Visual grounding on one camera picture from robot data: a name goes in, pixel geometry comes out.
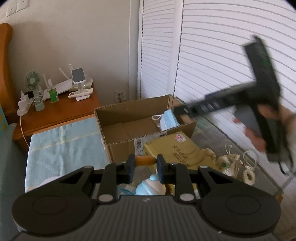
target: white remote control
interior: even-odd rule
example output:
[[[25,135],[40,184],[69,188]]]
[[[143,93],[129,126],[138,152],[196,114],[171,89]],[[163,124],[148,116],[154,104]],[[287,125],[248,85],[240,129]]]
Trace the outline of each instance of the white remote control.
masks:
[[[69,98],[76,98],[76,97],[80,97],[80,96],[85,96],[85,95],[90,95],[92,92],[94,91],[94,89],[86,89],[86,90],[79,90],[79,91],[75,91],[69,94]]]

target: surgical mask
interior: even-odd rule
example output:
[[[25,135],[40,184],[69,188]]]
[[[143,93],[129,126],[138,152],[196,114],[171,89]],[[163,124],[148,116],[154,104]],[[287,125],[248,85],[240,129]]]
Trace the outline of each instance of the surgical mask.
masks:
[[[161,131],[165,131],[180,125],[172,113],[172,110],[166,110],[162,115],[152,116],[152,120],[156,121],[158,119],[160,119],[158,127],[161,129]]]

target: hand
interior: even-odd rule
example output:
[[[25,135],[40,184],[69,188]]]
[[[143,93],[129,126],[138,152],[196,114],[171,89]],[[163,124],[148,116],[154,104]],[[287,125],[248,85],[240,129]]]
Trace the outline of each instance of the hand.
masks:
[[[279,113],[278,114],[276,111],[270,108],[270,106],[267,105],[258,105],[258,111],[260,112],[261,115],[263,115],[267,119],[281,119],[281,122],[284,124],[285,121],[292,115],[292,112],[288,110],[287,108],[283,107],[282,105],[279,106]],[[241,123],[237,118],[233,120],[234,123]],[[254,131],[251,129],[245,127],[244,129],[244,134],[246,137],[250,139],[252,142],[253,146],[261,152],[266,151],[266,141],[261,138],[255,136]]]

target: light switch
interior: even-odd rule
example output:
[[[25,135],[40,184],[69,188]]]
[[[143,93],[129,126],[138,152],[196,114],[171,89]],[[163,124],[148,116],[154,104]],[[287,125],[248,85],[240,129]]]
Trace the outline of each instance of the light switch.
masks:
[[[14,14],[15,12],[17,11],[17,2],[15,2],[14,4],[10,5],[8,8],[7,8],[7,11],[6,11],[6,16],[10,16],[11,14]]]
[[[29,0],[19,0],[17,2],[17,12],[29,7]]]

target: wall outlet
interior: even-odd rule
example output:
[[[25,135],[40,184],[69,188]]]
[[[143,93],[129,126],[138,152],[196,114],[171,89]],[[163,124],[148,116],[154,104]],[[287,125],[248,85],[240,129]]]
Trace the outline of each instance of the wall outlet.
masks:
[[[126,100],[126,93],[125,93],[125,91],[117,91],[115,93],[115,102],[116,103],[125,102],[125,100]]]
[[[18,0],[17,2],[17,12],[29,7],[29,0]]]
[[[17,2],[15,2],[14,4],[10,5],[8,8],[7,8],[7,11],[6,11],[6,16],[10,16],[11,14],[14,14],[15,12],[17,11]]]

